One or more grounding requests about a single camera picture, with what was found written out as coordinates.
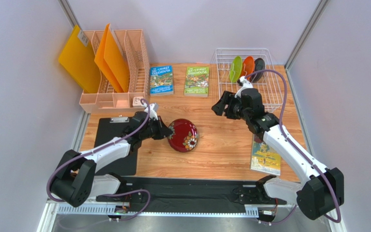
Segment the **red floral plate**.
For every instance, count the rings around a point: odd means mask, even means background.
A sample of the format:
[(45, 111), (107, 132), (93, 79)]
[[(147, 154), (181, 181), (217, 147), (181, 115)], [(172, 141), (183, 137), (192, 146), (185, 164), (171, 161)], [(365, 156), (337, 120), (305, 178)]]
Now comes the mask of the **red floral plate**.
[(184, 118), (176, 119), (168, 128), (172, 131), (172, 134), (168, 137), (168, 143), (175, 151), (186, 153), (197, 146), (199, 132), (190, 120)]

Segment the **green plate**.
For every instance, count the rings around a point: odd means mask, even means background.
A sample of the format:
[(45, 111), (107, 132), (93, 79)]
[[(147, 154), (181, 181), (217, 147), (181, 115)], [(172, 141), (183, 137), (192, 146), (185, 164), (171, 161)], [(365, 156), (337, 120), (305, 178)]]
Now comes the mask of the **green plate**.
[(243, 61), (240, 56), (236, 56), (232, 61), (229, 70), (229, 80), (231, 83), (236, 83), (240, 78), (242, 72), (242, 63)]

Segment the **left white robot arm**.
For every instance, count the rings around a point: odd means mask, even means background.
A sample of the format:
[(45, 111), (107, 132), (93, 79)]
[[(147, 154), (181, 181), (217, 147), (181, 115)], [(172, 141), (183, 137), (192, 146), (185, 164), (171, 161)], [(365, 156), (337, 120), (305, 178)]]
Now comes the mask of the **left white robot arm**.
[(116, 137), (91, 150), (66, 151), (47, 182), (48, 197), (73, 207), (81, 206), (92, 197), (112, 197), (121, 181), (113, 173), (96, 173), (112, 162), (137, 152), (144, 140), (162, 140), (173, 134), (160, 116), (150, 116), (144, 111), (136, 112), (125, 125)]

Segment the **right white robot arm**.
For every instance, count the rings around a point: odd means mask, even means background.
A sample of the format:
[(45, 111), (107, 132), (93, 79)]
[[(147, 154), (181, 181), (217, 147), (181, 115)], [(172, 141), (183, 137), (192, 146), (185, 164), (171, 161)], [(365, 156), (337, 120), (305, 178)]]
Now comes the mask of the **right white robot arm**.
[(278, 117), (265, 111), (257, 89), (224, 91), (212, 110), (218, 116), (244, 120), (251, 133), (274, 149), (300, 180), (296, 183), (264, 177), (258, 181), (262, 194), (297, 205), (311, 220), (327, 216), (332, 210), (339, 211), (344, 203), (343, 173), (338, 168), (328, 168), (301, 147)]

